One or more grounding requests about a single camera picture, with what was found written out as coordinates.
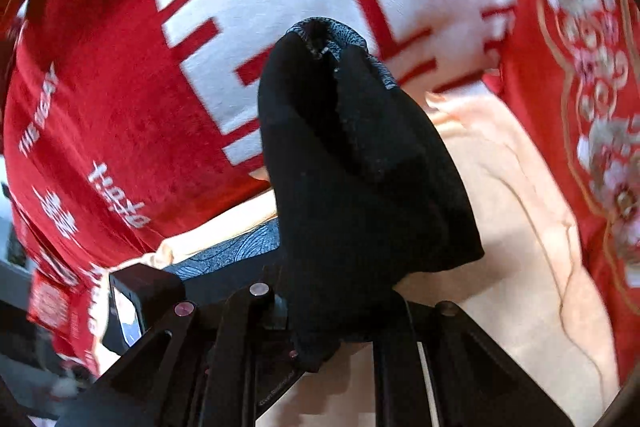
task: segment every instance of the red fabric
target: red fabric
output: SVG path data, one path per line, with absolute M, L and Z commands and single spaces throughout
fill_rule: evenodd
M 482 42 L 502 38 L 490 18 L 513 0 L 481 1 L 453 28 L 463 45 L 430 51 L 420 46 L 452 31 L 438 3 L 455 12 L 469 0 L 47 0 L 42 22 L 23 28 L 4 142 L 21 240 L 39 277 L 66 292 L 56 345 L 91 365 L 91 293 L 105 269 L 266 188 L 249 175 L 262 166 L 252 89 L 293 23 L 345 17 L 415 86 L 495 62 Z
M 584 265 L 609 311 L 622 381 L 640 353 L 640 113 L 630 0 L 518 0 L 501 92 L 545 158 L 577 218 Z

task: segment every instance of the black fabric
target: black fabric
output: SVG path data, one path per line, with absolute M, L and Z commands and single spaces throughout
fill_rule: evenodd
M 359 38 L 331 20 L 295 26 L 271 52 L 258 93 L 284 296 L 308 370 L 341 338 L 375 327 L 408 273 L 483 255 L 433 124 L 345 32 Z

